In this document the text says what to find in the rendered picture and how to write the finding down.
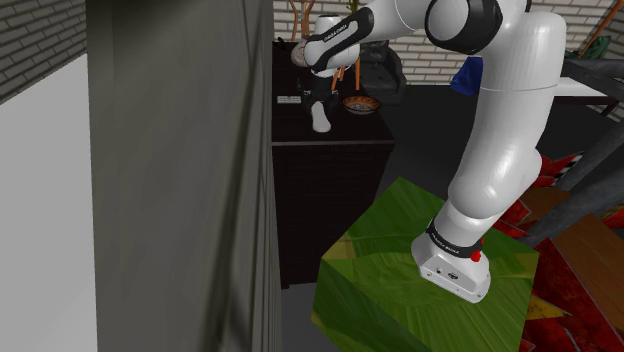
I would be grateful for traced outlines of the white bottle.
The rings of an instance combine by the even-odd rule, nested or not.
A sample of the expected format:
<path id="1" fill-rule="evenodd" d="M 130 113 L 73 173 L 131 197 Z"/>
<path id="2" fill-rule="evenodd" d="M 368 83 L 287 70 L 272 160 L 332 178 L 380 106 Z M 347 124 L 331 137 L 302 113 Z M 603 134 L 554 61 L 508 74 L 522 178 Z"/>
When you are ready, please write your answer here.
<path id="1" fill-rule="evenodd" d="M 331 123 L 327 118 L 324 105 L 316 101 L 311 106 L 312 128 L 315 132 L 326 133 L 331 130 Z"/>

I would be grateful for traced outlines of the patterned brown bowl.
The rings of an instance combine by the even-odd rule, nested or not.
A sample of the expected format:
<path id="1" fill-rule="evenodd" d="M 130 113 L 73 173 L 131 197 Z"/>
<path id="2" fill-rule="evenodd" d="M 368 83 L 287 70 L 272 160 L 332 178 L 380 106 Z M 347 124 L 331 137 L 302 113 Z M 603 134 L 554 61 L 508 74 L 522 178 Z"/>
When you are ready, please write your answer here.
<path id="1" fill-rule="evenodd" d="M 375 113 L 381 107 L 381 103 L 371 96 L 349 96 L 342 100 L 343 107 L 355 115 L 368 115 Z"/>

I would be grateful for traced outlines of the black chair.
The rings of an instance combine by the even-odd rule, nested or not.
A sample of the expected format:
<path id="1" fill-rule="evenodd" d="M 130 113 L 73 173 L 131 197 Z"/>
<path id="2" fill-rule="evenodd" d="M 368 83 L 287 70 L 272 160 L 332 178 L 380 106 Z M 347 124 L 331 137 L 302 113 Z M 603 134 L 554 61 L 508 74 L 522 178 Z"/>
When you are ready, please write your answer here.
<path id="1" fill-rule="evenodd" d="M 399 105 L 407 82 L 402 63 L 389 41 L 360 46 L 360 87 L 382 105 Z"/>

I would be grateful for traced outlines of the wooden coat stand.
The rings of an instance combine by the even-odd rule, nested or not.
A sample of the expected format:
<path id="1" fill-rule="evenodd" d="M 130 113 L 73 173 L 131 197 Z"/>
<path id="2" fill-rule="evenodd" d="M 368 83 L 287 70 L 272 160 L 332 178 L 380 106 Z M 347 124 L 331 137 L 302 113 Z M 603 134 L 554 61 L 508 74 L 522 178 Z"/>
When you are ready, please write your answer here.
<path id="1" fill-rule="evenodd" d="M 287 0 L 294 15 L 291 41 L 295 44 L 291 51 L 291 61 L 301 68 L 308 68 L 312 74 L 319 78 L 332 79 L 331 90 L 336 88 L 338 81 L 343 81 L 348 69 L 353 71 L 352 81 L 356 91 L 362 89 L 361 83 L 361 58 L 360 45 L 356 44 L 337 55 L 340 66 L 328 68 L 324 71 L 314 71 L 306 61 L 305 49 L 313 35 L 320 35 L 333 28 L 342 18 L 334 14 L 319 16 L 314 24 L 314 32 L 310 29 L 311 12 L 317 0 Z"/>

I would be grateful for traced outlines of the dark wooden cabinet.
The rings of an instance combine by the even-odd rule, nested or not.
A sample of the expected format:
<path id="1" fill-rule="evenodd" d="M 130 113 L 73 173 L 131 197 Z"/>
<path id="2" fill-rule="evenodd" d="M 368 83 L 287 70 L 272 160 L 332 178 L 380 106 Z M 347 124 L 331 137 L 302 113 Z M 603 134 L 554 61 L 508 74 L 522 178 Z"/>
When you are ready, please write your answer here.
<path id="1" fill-rule="evenodd" d="M 327 115 L 331 130 L 315 132 L 303 104 L 277 104 L 278 95 L 302 97 L 313 74 L 295 66 L 295 45 L 272 44 L 272 159 L 281 285 L 316 281 L 322 255 L 373 203 L 395 140 L 378 112 L 355 115 L 342 100 L 356 91 L 353 71 L 336 84 L 339 105 Z"/>

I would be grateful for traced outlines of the blue cloth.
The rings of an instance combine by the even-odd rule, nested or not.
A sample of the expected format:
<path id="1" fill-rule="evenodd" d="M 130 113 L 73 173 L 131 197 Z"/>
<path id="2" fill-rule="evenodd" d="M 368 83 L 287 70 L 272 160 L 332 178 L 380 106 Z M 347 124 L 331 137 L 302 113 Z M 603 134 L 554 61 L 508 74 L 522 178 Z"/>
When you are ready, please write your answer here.
<path id="1" fill-rule="evenodd" d="M 467 57 L 459 71 L 453 76 L 450 87 L 466 96 L 477 94 L 480 90 L 483 67 L 481 57 Z"/>

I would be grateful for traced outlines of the green leaf-patterned robot stand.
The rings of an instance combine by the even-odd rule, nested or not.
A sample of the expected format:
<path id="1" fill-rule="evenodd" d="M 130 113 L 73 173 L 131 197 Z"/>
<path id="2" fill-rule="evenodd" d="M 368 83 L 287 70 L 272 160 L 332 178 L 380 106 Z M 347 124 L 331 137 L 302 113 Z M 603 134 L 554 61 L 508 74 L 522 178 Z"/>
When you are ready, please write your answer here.
<path id="1" fill-rule="evenodd" d="M 411 254 L 443 203 L 397 178 L 322 256 L 311 320 L 341 352 L 519 352 L 538 252 L 489 230 L 489 291 L 461 299 Z"/>

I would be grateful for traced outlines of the dark grey table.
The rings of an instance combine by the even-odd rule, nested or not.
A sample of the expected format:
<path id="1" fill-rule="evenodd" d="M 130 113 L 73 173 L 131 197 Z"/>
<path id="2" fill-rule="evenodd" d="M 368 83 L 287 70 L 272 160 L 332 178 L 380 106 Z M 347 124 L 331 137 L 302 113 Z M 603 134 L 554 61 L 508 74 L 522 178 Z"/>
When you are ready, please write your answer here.
<path id="1" fill-rule="evenodd" d="M 567 59 L 562 74 L 597 90 L 618 102 L 624 102 L 624 59 L 588 60 Z M 624 117 L 556 183 L 563 191 L 572 190 L 616 149 L 624 145 Z M 620 167 L 587 186 L 579 193 L 552 208 L 528 230 L 520 241 L 529 247 L 543 240 L 554 239 L 581 218 L 598 214 L 624 201 L 624 162 Z"/>

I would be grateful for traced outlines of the red patterned rug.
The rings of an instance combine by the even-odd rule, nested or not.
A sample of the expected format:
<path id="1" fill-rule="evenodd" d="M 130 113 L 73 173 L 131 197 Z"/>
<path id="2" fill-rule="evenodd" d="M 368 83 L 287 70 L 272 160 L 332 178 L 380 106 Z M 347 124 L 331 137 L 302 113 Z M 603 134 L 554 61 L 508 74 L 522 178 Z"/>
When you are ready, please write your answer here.
<path id="1" fill-rule="evenodd" d="M 588 214 L 535 250 L 519 352 L 624 352 L 624 241 Z"/>

